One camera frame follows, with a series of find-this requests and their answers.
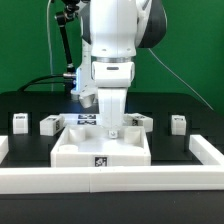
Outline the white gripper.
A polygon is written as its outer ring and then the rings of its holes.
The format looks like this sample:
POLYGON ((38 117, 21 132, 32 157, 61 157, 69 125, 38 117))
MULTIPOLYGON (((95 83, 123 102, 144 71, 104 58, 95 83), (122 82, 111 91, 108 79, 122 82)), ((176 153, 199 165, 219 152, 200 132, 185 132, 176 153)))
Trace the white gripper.
MULTIPOLYGON (((135 74, 132 61, 123 63, 92 63, 92 77, 97 87, 101 125, 106 129, 119 129, 123 124, 127 90, 135 74)), ((111 139, 118 131, 109 131, 111 139)))

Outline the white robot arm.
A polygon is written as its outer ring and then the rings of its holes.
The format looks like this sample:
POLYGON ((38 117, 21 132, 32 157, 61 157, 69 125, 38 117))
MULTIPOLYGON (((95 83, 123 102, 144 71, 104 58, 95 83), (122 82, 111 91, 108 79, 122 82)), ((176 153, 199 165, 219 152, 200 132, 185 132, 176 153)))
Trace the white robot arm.
POLYGON ((78 1, 83 59, 71 93, 85 108, 97 101, 100 125, 116 138, 135 76, 136 50, 164 38, 166 13, 161 0, 78 1))

